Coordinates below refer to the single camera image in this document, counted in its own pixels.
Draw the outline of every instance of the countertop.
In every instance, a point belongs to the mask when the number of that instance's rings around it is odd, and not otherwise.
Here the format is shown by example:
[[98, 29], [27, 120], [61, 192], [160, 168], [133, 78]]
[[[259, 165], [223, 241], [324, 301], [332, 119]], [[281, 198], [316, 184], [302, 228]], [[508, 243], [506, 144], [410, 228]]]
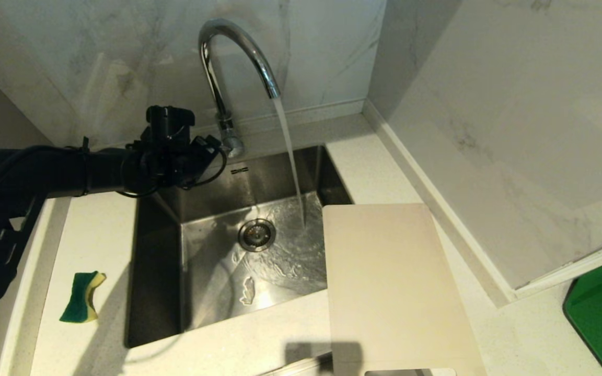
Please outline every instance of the countertop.
[[[419, 203], [414, 188], [362, 115], [292, 128], [294, 147], [325, 143], [356, 204]], [[280, 131], [244, 137], [251, 156], [282, 152]], [[75, 198], [57, 249], [31, 374], [254, 375], [328, 349], [327, 291], [127, 349], [129, 262], [136, 201], [115, 193]], [[488, 373], [535, 376], [602, 374], [564, 318], [563, 284], [496, 309], [436, 224]], [[100, 271], [99, 319], [59, 321], [76, 272]]]

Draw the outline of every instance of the sink basin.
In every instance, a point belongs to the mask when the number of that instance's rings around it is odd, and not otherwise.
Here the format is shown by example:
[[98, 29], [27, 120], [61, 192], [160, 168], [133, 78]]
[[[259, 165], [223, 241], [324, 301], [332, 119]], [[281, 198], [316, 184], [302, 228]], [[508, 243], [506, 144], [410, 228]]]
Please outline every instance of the sink basin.
[[303, 216], [287, 153], [138, 200], [128, 347], [327, 288], [322, 206], [352, 202], [324, 147], [294, 157]]

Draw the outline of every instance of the chrome faucet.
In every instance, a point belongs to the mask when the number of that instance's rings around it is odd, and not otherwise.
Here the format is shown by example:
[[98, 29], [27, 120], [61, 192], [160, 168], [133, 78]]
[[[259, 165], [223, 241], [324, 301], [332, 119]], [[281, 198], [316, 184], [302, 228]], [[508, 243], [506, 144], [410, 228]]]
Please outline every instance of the chrome faucet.
[[210, 43], [214, 36], [226, 36], [241, 47], [246, 55], [248, 55], [255, 68], [257, 68], [257, 73], [260, 75], [261, 82], [263, 83], [269, 98], [273, 99], [280, 97], [280, 90], [277, 88], [273, 71], [271, 70], [271, 66], [268, 65], [266, 57], [264, 57], [259, 46], [257, 46], [257, 43], [255, 43], [253, 38], [246, 33], [246, 31], [241, 29], [237, 24], [222, 18], [209, 19], [203, 24], [203, 27], [199, 32], [199, 53], [201, 54], [201, 63], [203, 63], [203, 70], [206, 72], [206, 78], [208, 78], [208, 84], [211, 86], [211, 92], [213, 93], [213, 99], [215, 100], [215, 105], [217, 107], [217, 114], [215, 117], [219, 122], [222, 143], [226, 148], [230, 149], [228, 155], [230, 158], [233, 158], [242, 155], [245, 152], [245, 147], [236, 134], [234, 123], [231, 121], [231, 112], [227, 110], [222, 91], [220, 90], [215, 77], [215, 69], [213, 69], [213, 62], [211, 61]]

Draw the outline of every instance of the cutting board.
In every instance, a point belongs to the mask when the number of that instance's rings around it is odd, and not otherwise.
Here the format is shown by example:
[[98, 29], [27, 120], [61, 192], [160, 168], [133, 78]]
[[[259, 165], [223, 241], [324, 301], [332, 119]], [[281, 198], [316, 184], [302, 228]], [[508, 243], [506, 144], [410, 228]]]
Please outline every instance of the cutting board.
[[336, 375], [444, 368], [487, 375], [426, 205], [323, 212]]

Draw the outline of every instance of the sponge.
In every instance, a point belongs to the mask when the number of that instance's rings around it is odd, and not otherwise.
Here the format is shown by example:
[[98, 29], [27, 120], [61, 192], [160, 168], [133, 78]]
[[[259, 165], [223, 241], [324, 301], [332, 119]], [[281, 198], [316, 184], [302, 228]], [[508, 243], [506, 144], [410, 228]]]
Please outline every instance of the sponge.
[[88, 323], [96, 320], [97, 315], [92, 303], [94, 289], [103, 281], [106, 275], [100, 272], [76, 273], [74, 286], [71, 288], [71, 298], [66, 305], [60, 321], [65, 323]]

